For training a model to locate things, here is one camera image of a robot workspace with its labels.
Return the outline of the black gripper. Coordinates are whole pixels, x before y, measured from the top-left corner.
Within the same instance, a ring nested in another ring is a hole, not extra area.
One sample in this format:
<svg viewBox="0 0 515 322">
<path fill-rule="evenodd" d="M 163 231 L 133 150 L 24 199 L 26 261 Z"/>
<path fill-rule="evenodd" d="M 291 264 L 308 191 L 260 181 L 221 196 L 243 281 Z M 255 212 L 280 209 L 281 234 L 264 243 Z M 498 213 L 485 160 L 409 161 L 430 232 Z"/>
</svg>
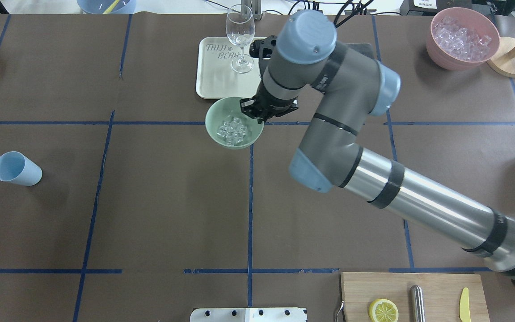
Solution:
<svg viewBox="0 0 515 322">
<path fill-rule="evenodd" d="M 259 59 L 260 84 L 254 96 L 240 100 L 240 107 L 243 114 L 256 119 L 258 123 L 266 122 L 273 117 L 280 118 L 299 108 L 298 100 L 289 102 L 289 100 L 274 97 L 264 85 L 264 74 L 276 47 L 276 40 L 276 37 L 256 39 L 249 48 L 250 56 Z"/>
</svg>

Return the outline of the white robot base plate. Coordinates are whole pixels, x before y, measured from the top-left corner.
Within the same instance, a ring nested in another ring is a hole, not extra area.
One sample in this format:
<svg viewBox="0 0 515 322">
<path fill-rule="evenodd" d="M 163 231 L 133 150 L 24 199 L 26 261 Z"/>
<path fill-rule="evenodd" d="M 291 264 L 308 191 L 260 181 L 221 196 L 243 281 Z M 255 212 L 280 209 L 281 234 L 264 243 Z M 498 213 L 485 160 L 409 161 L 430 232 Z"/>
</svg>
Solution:
<svg viewBox="0 0 515 322">
<path fill-rule="evenodd" d="M 190 322 L 307 322 L 305 308 L 198 308 L 190 314 Z"/>
</svg>

